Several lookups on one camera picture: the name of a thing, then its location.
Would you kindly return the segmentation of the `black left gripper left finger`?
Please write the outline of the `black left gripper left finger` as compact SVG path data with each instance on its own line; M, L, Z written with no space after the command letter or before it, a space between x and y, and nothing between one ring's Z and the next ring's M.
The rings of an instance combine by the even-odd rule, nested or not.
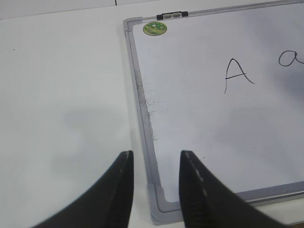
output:
M37 228L126 228L133 205L134 159L121 152L97 182Z

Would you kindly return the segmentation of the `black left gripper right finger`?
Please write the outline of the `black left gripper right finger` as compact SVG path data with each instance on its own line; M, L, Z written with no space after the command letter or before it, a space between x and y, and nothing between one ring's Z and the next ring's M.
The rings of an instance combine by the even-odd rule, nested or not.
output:
M187 228L283 228L221 183L192 151L180 153L179 198Z

